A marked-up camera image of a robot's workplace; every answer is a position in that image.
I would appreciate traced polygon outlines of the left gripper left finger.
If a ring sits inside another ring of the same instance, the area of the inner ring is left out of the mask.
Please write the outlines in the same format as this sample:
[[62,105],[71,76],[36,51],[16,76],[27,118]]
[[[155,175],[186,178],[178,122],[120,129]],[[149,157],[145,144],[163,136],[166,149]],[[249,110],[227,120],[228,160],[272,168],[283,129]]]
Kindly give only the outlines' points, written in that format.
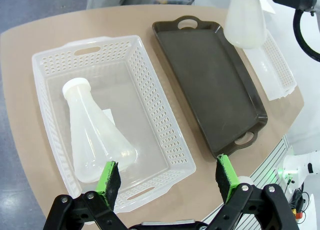
[[107,162],[96,189],[77,198],[61,194],[51,206],[44,229],[82,229],[87,222],[99,229],[127,229],[114,212],[121,177],[118,163]]

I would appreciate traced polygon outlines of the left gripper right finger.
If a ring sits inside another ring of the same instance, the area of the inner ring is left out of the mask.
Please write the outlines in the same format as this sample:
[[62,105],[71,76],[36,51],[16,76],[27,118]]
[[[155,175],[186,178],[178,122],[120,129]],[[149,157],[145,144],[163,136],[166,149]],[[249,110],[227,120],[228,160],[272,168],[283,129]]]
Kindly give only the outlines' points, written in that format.
[[282,188],[275,183],[262,189],[241,183],[228,156],[216,159],[215,179],[223,206],[207,229],[235,229],[244,214],[254,215],[261,229],[299,229]]

